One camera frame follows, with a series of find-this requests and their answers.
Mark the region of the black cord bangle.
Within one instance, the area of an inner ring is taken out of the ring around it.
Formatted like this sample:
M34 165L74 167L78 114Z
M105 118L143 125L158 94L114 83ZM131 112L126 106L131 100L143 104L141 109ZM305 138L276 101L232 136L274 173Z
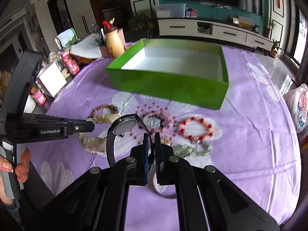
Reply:
M161 186L157 181L157 173L154 173L153 175L152 185L153 185L154 191L158 195L164 198L167 198L167 199L177 198L175 186L174 185Z

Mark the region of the cream plastic wristwatch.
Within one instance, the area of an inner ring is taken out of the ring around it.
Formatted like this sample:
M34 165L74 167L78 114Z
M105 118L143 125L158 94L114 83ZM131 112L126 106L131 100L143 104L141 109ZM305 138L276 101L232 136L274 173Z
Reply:
M85 132L79 134L79 142L81 146L90 153L102 154L106 153L106 136L107 129L110 127L120 114L97 114L87 119L87 122L93 123L97 130L94 132Z

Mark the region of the purple floral tablecloth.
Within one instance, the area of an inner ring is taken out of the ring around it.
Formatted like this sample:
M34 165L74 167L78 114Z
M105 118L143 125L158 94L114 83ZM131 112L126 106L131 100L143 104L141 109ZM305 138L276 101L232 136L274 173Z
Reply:
M153 105L178 121L192 116L215 125L207 156L185 159L215 166L278 224L291 218L298 203L301 157L296 130L279 88L255 54L222 47L229 88L220 110L120 92L111 88L106 67L112 59L86 66L51 104L48 115L86 119L101 105L121 115L145 113ZM105 154L87 152L73 135L66 140L31 143L32 164L54 195L89 168L109 167ZM131 187L125 230L178 230L177 202L149 187Z

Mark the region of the white paper sheet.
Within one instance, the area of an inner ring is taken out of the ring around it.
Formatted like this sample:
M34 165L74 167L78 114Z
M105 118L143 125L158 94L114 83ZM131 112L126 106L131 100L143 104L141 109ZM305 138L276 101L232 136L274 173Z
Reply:
M70 54L86 59L100 59L102 57L100 46L92 35L74 44L70 48Z

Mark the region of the green cardboard box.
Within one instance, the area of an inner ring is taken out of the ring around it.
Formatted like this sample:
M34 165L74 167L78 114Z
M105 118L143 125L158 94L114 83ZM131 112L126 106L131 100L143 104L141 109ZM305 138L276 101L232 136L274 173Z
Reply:
M106 71L114 89L219 110L229 87L221 45L141 39Z

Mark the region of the yellow bear bottle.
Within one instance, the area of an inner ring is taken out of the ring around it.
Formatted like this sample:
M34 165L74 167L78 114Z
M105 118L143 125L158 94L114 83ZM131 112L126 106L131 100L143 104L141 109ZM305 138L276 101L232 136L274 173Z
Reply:
M118 58L125 52L117 27L108 30L105 34L105 41L108 52L114 59Z

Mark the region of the white plastic shopping bag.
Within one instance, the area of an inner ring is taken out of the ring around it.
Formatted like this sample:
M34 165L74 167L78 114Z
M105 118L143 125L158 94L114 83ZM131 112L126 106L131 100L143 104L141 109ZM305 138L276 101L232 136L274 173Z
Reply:
M283 97L290 111L296 133L299 134L307 122L307 85L301 84Z

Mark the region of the potted green plant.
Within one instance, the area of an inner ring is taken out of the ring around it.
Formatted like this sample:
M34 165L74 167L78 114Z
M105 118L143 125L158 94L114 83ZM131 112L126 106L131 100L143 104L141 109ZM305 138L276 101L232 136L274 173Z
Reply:
M130 41L154 39L158 37L157 18L154 14L139 13L128 21L130 30L127 33Z

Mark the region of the white TV cabinet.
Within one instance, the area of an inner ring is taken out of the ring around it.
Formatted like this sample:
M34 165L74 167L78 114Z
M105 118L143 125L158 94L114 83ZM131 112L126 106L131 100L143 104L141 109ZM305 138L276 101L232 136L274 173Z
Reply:
M266 37L251 30L232 26L226 23L217 23L196 19L159 19L159 33L161 36L197 37L220 40L271 51L272 42Z

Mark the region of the clear plastic storage bin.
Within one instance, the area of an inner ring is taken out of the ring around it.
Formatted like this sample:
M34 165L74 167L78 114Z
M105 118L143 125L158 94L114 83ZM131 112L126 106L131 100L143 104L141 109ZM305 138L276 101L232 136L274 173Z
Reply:
M186 4L160 4L154 6L157 18L184 18Z

